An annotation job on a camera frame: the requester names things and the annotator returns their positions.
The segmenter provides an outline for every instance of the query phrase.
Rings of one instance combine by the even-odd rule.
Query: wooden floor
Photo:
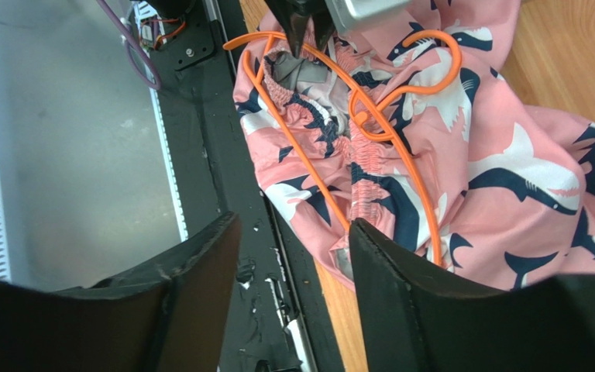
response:
[[[267,7],[263,0],[240,4],[253,32]],[[524,2],[513,50],[501,73],[525,104],[595,121],[595,0]],[[368,370],[355,295],[325,269],[318,267],[318,275],[346,370]]]

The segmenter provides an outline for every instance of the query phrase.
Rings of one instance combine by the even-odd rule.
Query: purple cable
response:
[[[132,35],[130,30],[128,30],[128,28],[123,23],[121,23],[119,17],[117,17],[116,14],[114,14],[112,8],[109,7],[107,2],[105,0],[96,0],[96,2],[101,6],[105,14],[107,14],[107,17],[109,17],[112,21],[112,23],[114,23],[114,26],[116,26],[116,28],[119,29],[119,32],[126,38],[126,55],[128,56],[128,61],[130,61],[131,65],[134,67],[133,70],[135,70],[137,76],[139,76],[144,81],[144,83],[149,86],[149,88],[153,88],[159,91],[160,88],[162,88],[162,81],[160,81],[160,75],[158,74],[156,68],[153,66],[153,62],[151,62],[149,56],[146,55],[146,53],[139,45],[137,40],[135,40],[135,37]],[[149,71],[151,71],[151,74],[153,75],[155,82],[149,80],[149,78],[139,69],[139,67],[137,67],[137,64],[132,58],[132,51],[130,50],[131,47],[137,52],[137,54],[139,54],[139,57],[142,59],[142,62],[144,62],[144,64],[149,68]]]

